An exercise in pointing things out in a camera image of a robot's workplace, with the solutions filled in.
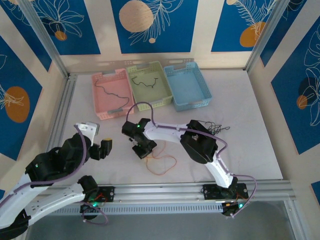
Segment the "glass panel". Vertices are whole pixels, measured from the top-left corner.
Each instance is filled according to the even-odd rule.
[[[99,216],[93,221],[103,221]],[[109,224],[84,223],[80,216],[47,216],[36,222],[27,240],[292,240],[285,205],[253,202],[234,219],[222,214],[110,215]]]

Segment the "black cable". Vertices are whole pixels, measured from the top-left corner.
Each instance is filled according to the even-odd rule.
[[[134,81],[134,79],[136,79],[136,78],[137,78],[137,76],[131,78],[132,82],[133,82],[135,85],[137,85],[137,86],[139,86],[140,84],[145,85],[142,81],[139,82],[139,83],[136,83],[136,82]],[[156,78],[156,77],[154,78],[154,84],[152,84],[152,85],[145,85],[145,86],[146,86],[146,87],[154,88],[154,85],[156,85],[157,79],[158,79],[158,78]]]
[[[230,129],[229,126],[222,127],[221,124],[215,124],[215,122],[213,122],[213,121],[200,121],[200,120],[196,120],[196,121],[198,121],[200,123],[204,123],[204,124],[210,124],[210,126],[207,129],[212,135],[219,134],[222,130],[229,130]]]
[[[117,95],[117,94],[115,94],[115,93],[107,92],[106,89],[105,89],[103,86],[97,86],[97,82],[98,82],[98,81],[99,81],[99,79],[97,79],[97,80],[95,81],[94,86],[97,87],[97,88],[102,88],[103,91],[104,91],[106,94],[108,94],[108,95],[114,95],[114,96],[116,96],[116,97],[118,97],[118,98],[120,98],[120,99],[127,99],[127,100],[128,100],[128,101],[126,102],[126,104],[122,105],[122,106],[119,107],[118,109],[123,108],[125,105],[127,105],[127,104],[129,103],[129,101],[130,101],[130,98],[129,98],[129,97],[127,97],[127,96],[119,96],[119,95]]]

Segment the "blue basket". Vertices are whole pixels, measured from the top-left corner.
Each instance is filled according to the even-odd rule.
[[[177,112],[204,107],[211,101],[211,92],[197,63],[166,66],[164,72]]]

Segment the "pink basket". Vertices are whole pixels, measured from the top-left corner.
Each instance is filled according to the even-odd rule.
[[[91,78],[94,110],[100,120],[126,115],[134,104],[126,69],[116,69],[107,74],[99,72]]]

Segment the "white robotic arm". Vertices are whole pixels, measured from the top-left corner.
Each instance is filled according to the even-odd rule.
[[[76,125],[83,135],[85,145],[77,133],[67,139],[62,147],[37,155],[26,167],[25,174],[14,190],[0,199],[1,239],[15,238],[42,217],[97,193],[99,188],[92,176],[84,176],[61,192],[32,202],[54,182],[74,174],[89,158],[100,160],[109,155],[112,149],[111,139],[101,141],[101,146],[94,143],[94,137],[99,131],[98,124],[86,122]]]
[[[127,121],[122,127],[122,133],[134,139],[137,145],[132,149],[142,159],[157,146],[153,140],[164,140],[182,144],[190,158],[204,164],[213,175],[216,184],[224,189],[235,185],[234,177],[221,159],[217,159],[218,145],[216,140],[200,134],[187,131],[195,130],[202,133],[210,132],[198,121],[191,120],[188,124],[153,123],[142,118],[138,124]]]
[[[174,127],[175,129],[156,127],[158,125]],[[156,126],[151,121],[149,121],[145,125],[143,133],[149,140],[164,140],[164,141],[173,142],[177,144],[180,144],[181,136],[186,133],[185,130],[179,130],[179,129],[188,128],[187,124],[174,125],[174,124],[165,124],[165,123],[158,123],[158,122],[156,122]],[[215,151],[213,154],[212,162],[207,162],[204,165],[212,174],[218,186],[223,188],[229,188],[234,177],[230,175],[230,172],[227,166],[225,165],[225,163],[221,159],[220,160],[217,159],[217,151]]]

